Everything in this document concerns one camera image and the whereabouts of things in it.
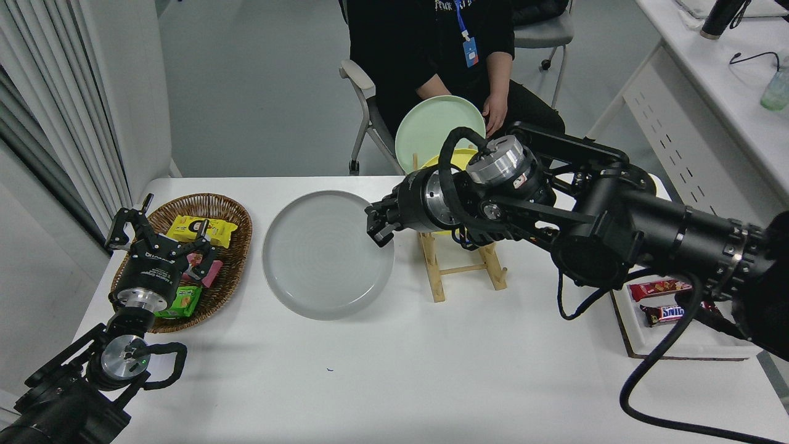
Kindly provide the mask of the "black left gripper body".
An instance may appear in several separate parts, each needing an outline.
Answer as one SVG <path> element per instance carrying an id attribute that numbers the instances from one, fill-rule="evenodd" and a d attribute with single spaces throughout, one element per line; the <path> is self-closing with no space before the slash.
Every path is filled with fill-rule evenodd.
<path id="1" fill-rule="evenodd" d="M 111 292 L 111 301 L 114 304 L 172 304 L 185 270 L 183 258 L 172 260 L 147 251 L 131 251 Z"/>

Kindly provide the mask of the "person's left hand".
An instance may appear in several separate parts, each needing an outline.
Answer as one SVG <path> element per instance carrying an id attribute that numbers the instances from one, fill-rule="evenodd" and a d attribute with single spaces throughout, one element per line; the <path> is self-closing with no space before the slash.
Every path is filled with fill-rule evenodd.
<path id="1" fill-rule="evenodd" d="M 504 126 L 507 113 L 507 93 L 492 92 L 485 100 L 482 111 L 486 119 L 486 138 L 492 138 Z"/>

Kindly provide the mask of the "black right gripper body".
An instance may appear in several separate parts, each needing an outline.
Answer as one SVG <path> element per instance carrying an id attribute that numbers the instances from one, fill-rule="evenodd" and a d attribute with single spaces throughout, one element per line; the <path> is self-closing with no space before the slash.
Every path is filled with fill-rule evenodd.
<path id="1" fill-rule="evenodd" d="M 398 219 L 404 228 L 420 232 L 436 231 L 425 204 L 425 188 L 434 171 L 434 168 L 413 171 L 398 186 Z"/>

